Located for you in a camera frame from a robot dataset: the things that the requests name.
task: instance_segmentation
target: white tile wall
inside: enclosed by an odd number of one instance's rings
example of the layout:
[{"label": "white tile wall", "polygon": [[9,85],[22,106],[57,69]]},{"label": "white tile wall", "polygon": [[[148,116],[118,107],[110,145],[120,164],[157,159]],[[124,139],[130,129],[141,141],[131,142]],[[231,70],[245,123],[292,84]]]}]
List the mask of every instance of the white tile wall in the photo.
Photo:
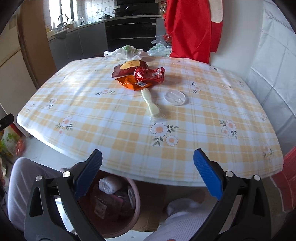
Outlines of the white tile wall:
[{"label": "white tile wall", "polygon": [[114,0],[77,0],[78,18],[84,17],[85,21],[100,21],[104,14],[114,16]]},{"label": "white tile wall", "polygon": [[45,28],[52,29],[50,13],[49,13],[49,0],[43,0],[43,15],[44,15],[44,22]]}]

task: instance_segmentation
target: tablecloth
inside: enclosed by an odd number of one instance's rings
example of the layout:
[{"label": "tablecloth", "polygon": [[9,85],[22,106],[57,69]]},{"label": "tablecloth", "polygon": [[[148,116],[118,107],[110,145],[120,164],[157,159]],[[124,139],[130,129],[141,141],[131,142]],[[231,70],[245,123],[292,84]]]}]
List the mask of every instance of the tablecloth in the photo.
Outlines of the tablecloth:
[{"label": "tablecloth", "polygon": [[[17,123],[78,161],[99,149],[102,170],[136,180],[204,185],[192,161],[197,148],[238,177],[282,170],[273,127],[241,78],[185,58],[143,60],[166,70],[164,83],[150,89],[164,118],[151,119],[141,92],[111,78],[123,61],[101,57],[59,70],[20,111]],[[168,90],[183,92],[186,102],[171,105],[163,98]]]}]

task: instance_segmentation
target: red cloth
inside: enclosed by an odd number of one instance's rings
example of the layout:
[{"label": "red cloth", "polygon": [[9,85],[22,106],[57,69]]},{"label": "red cloth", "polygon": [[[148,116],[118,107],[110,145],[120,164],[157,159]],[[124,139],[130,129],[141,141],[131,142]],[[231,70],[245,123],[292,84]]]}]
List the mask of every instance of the red cloth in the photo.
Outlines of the red cloth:
[{"label": "red cloth", "polygon": [[210,51],[217,51],[222,23],[212,23],[208,0],[168,0],[165,17],[172,37],[170,57],[209,63]]},{"label": "red cloth", "polygon": [[220,38],[221,38],[221,33],[222,33],[222,26],[223,26],[223,21],[220,23],[214,23],[211,22],[211,47],[210,51],[216,53]]}]

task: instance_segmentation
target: person's leg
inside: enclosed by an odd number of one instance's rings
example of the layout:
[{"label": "person's leg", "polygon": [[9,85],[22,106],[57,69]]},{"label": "person's leg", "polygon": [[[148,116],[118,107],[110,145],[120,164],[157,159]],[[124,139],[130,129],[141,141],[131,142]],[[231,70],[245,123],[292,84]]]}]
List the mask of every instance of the person's leg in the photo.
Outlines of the person's leg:
[{"label": "person's leg", "polygon": [[12,224],[24,231],[25,214],[33,182],[38,175],[54,178],[61,172],[21,157],[13,165],[8,188],[7,209]]},{"label": "person's leg", "polygon": [[197,195],[170,202],[167,207],[169,217],[144,241],[189,241],[211,212],[210,209],[203,208],[201,202]]}]

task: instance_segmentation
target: white plastic bag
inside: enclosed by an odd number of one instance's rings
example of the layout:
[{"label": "white plastic bag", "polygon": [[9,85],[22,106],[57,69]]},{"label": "white plastic bag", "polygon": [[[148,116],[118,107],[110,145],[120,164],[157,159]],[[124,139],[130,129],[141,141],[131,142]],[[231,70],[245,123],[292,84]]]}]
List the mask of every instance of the white plastic bag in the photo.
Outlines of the white plastic bag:
[{"label": "white plastic bag", "polygon": [[150,56],[155,57],[170,57],[170,54],[172,53],[172,48],[167,48],[161,43],[157,43],[155,46],[150,48],[149,51],[146,52]]},{"label": "white plastic bag", "polygon": [[111,57],[113,60],[140,60],[143,57],[149,56],[142,49],[136,49],[134,46],[123,46],[113,52],[105,51],[105,57]]}]

